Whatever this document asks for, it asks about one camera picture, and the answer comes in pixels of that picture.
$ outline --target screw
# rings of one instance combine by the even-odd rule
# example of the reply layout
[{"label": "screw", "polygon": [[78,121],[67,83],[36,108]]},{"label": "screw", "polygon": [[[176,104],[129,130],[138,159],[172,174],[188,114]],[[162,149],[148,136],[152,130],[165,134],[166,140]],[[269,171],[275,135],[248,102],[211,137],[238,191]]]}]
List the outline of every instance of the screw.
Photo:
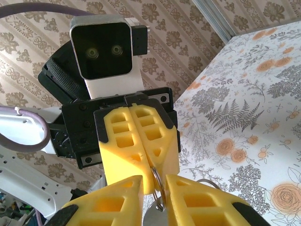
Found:
[{"label": "screw", "polygon": [[162,96],[160,99],[162,102],[165,102],[167,100],[166,96]]},{"label": "screw", "polygon": [[84,124],[83,124],[83,126],[85,128],[90,128],[91,127],[91,123],[89,121],[85,121]]},{"label": "screw", "polygon": [[87,109],[87,105],[85,105],[85,104],[80,104],[80,105],[79,105],[79,109],[82,110],[82,111],[84,111],[84,110]]},{"label": "screw", "polygon": [[85,143],[87,142],[87,139],[86,139],[86,138],[81,138],[81,139],[79,140],[79,142],[80,142],[81,144],[85,144]]},{"label": "screw", "polygon": [[91,157],[87,157],[87,158],[85,159],[85,162],[86,162],[86,163],[92,162],[92,158],[91,158]]}]

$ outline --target silver key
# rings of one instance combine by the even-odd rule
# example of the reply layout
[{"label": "silver key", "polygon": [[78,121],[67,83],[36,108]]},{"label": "silver key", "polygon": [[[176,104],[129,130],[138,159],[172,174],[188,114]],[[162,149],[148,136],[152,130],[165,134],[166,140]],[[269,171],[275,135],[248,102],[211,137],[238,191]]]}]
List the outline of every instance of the silver key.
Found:
[{"label": "silver key", "polygon": [[163,212],[157,209],[157,205],[161,205],[162,197],[158,198],[147,209],[143,219],[143,226],[168,226],[167,210]]}]

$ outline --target depth camera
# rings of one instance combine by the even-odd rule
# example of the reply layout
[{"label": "depth camera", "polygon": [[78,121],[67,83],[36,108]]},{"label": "depth camera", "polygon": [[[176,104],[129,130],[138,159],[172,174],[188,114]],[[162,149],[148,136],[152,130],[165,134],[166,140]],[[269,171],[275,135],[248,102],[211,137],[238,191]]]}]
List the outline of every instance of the depth camera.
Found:
[{"label": "depth camera", "polygon": [[85,80],[128,74],[133,67],[131,26],[119,16],[99,16],[71,21],[70,37]]}]

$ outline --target white cable clip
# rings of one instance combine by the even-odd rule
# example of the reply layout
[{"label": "white cable clip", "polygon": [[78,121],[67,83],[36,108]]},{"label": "white cable clip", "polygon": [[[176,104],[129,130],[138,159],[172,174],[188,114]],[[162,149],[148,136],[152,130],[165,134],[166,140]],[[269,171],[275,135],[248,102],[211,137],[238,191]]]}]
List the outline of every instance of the white cable clip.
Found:
[{"label": "white cable clip", "polygon": [[19,107],[15,107],[15,111],[17,112],[17,115],[22,116],[22,114],[20,114],[20,108]]}]

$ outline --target floral tablecloth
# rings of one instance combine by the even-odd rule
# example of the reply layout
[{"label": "floral tablecloth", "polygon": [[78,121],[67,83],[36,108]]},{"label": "floral tablecloth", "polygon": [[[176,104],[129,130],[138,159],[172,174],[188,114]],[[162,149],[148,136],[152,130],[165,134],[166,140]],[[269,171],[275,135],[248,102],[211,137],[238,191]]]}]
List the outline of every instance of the floral tablecloth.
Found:
[{"label": "floral tablecloth", "polygon": [[[301,224],[301,22],[234,37],[176,101],[180,176]],[[145,206],[152,202],[145,200]]]}]

